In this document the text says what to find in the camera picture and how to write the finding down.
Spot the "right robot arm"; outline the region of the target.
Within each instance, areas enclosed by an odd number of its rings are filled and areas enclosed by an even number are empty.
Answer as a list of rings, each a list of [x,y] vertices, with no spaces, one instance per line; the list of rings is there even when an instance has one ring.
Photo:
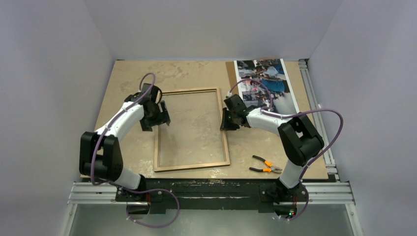
[[[308,161],[317,157],[324,148],[323,138],[309,117],[298,113],[283,118],[279,114],[268,113],[262,107],[247,107],[237,94],[227,97],[224,103],[221,130],[258,128],[280,137],[288,161],[278,178],[276,193],[282,200],[290,199],[296,192],[295,187],[300,184]]]

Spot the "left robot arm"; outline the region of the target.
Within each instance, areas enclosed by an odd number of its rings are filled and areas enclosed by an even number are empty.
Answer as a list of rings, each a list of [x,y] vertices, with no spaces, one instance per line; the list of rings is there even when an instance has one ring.
[[[162,98],[162,90],[145,83],[142,89],[127,96],[120,110],[102,127],[82,134],[80,140],[79,171],[91,181],[112,182],[128,188],[134,201],[145,198],[144,177],[124,166],[120,143],[137,123],[145,132],[154,126],[169,124],[170,117]]]

